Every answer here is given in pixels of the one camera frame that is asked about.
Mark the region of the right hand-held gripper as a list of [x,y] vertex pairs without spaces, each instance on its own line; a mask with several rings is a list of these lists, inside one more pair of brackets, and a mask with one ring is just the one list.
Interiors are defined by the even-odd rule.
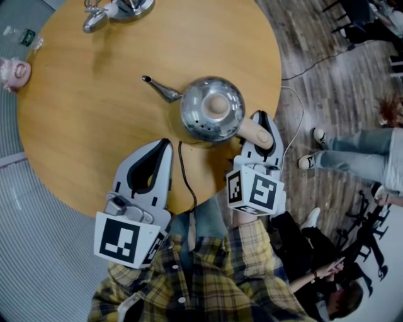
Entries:
[[279,169],[283,162],[283,141],[275,122],[265,111],[256,111],[253,121],[271,134],[273,146],[265,150],[244,141],[241,155],[235,157],[233,170],[226,175],[227,204],[231,209],[254,216],[274,215],[284,191]]

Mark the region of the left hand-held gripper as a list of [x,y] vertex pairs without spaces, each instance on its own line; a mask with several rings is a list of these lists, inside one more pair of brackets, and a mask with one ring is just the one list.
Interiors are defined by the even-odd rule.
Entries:
[[131,269],[151,266],[167,237],[171,213],[173,146],[169,140],[148,143],[117,168],[106,206],[96,213],[94,254]]

